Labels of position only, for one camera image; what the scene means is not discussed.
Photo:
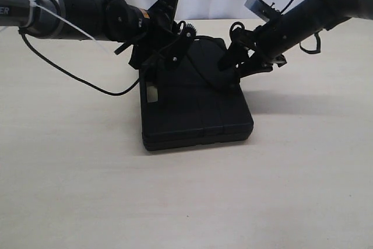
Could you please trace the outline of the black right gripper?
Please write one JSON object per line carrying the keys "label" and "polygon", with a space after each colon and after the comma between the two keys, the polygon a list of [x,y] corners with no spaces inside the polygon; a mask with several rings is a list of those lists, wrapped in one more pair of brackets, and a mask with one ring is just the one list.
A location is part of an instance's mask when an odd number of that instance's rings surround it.
{"label": "black right gripper", "polygon": [[269,58],[256,44],[256,34],[247,30],[242,22],[234,22],[230,27],[231,44],[218,62],[218,69],[225,71],[233,66],[233,80],[259,74],[268,73],[277,65],[281,68],[287,64],[283,54]]}

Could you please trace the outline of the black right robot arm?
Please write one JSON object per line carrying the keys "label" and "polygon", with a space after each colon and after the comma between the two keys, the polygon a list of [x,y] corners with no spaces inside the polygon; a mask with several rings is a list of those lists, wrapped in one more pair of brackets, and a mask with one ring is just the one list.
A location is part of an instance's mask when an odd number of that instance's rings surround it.
{"label": "black right robot arm", "polygon": [[313,50],[321,52],[320,32],[332,30],[352,18],[372,19],[372,0],[303,0],[288,12],[279,11],[263,0],[247,0],[245,6],[265,24],[247,30],[240,22],[230,28],[231,44],[217,64],[220,71],[234,68],[239,77],[271,72],[287,63],[284,53],[311,36]]}

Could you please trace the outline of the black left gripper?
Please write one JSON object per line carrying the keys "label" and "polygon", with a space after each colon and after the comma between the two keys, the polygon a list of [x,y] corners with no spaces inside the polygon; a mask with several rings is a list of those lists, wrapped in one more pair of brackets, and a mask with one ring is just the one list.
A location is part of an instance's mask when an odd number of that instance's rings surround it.
{"label": "black left gripper", "polygon": [[144,18],[139,33],[128,40],[132,54],[129,65],[140,70],[147,66],[160,65],[164,68],[164,59],[171,44],[176,41],[185,21],[174,20],[179,0],[157,0],[147,11],[150,16]]}

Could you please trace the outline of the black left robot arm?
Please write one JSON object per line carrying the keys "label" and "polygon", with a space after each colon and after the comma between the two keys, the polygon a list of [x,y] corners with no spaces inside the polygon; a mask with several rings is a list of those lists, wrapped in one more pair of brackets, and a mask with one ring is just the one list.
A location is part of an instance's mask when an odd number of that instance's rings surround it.
{"label": "black left robot arm", "polygon": [[175,22],[177,3],[158,0],[141,9],[125,0],[1,0],[1,26],[40,39],[118,42],[116,54],[133,47],[134,69],[150,59],[175,69],[196,35],[190,25]]}

